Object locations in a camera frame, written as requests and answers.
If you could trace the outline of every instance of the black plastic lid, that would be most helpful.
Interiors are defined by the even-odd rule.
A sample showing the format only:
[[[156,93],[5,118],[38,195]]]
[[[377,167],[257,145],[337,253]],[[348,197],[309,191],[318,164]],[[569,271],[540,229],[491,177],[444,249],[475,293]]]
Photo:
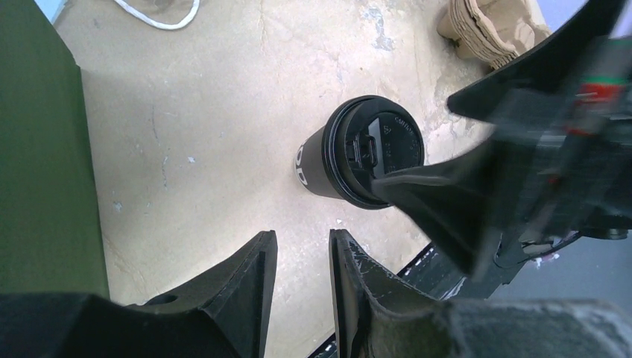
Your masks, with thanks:
[[[371,181],[422,165],[423,140],[403,107],[378,96],[359,99],[340,113],[333,131],[336,166],[355,194],[386,204],[371,193]]]

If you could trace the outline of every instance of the stained floor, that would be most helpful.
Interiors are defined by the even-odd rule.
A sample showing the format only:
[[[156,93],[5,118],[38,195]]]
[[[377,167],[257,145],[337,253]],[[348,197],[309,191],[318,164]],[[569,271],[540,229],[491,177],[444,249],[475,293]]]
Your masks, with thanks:
[[[190,7],[130,3],[172,23]],[[408,109],[426,163],[484,136],[444,106],[482,75],[437,35],[445,3],[202,0],[190,26],[166,32],[114,1],[71,0],[56,28],[83,68],[112,299],[144,302],[274,229],[267,357],[316,348],[333,332],[329,229],[348,229],[394,271],[428,240],[393,208],[311,195],[295,152],[340,103],[366,94]]]

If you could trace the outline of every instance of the green wall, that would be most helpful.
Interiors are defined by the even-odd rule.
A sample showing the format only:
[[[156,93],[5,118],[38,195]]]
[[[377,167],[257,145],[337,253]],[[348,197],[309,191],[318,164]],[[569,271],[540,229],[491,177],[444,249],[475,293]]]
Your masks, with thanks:
[[[33,0],[0,0],[0,292],[108,296],[81,73]]]

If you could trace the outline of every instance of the floor crack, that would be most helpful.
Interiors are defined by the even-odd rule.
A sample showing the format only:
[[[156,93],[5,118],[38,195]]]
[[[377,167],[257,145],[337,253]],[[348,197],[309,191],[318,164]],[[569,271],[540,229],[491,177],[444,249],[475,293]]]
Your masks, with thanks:
[[[165,159],[162,161],[162,185],[165,186],[165,190],[168,190],[168,186],[167,186],[167,173],[165,171],[165,165],[167,164],[167,160],[169,159],[169,156],[166,156]]]
[[[265,52],[265,41],[268,38],[268,29],[265,26],[263,0],[259,0],[259,23],[261,23],[261,36],[259,37],[259,40],[261,42],[261,51]]]
[[[122,273],[130,275],[132,281],[134,282],[133,286],[140,295],[148,295],[148,285],[145,281],[145,277],[142,275],[142,272],[128,259],[126,259],[125,256],[123,256],[121,250],[114,245],[114,242],[112,242],[110,238],[108,238],[105,234],[102,234],[101,236],[105,247],[109,248],[109,252],[114,256],[112,259],[114,266],[116,266]]]
[[[158,132],[156,131],[155,114],[156,114],[156,105],[152,104],[151,105],[151,130],[154,131],[154,138],[156,139],[156,142],[158,143],[158,146],[160,147],[160,138],[158,138]]]
[[[415,72],[417,73],[417,95],[421,98],[421,79],[419,78],[419,55],[417,54],[417,32],[413,30],[413,51],[415,53]]]

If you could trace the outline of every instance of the black cable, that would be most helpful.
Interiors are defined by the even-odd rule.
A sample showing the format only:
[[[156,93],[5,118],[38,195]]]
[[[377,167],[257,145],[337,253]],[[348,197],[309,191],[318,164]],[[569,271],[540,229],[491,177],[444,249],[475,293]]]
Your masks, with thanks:
[[[564,241],[560,242],[554,248],[550,248],[549,250],[544,251],[541,254],[527,257],[526,259],[520,260],[517,263],[514,263],[513,265],[509,265],[509,266],[501,266],[496,261],[496,259],[498,258],[498,251],[500,250],[500,245],[501,245],[501,243],[499,243],[498,244],[498,249],[496,250],[496,254],[493,257],[493,262],[494,262],[494,265],[496,265],[496,267],[499,268],[499,269],[511,269],[512,267],[516,267],[518,265],[522,265],[523,263],[526,263],[527,261],[531,261],[531,260],[535,260],[535,259],[541,259],[544,256],[548,256],[550,254],[555,254],[556,252],[558,252],[559,250],[565,248],[566,246],[571,245],[573,242],[577,241],[582,236],[583,236],[583,234],[581,233],[581,231],[578,231],[578,232],[572,234],[568,239],[565,239]]]

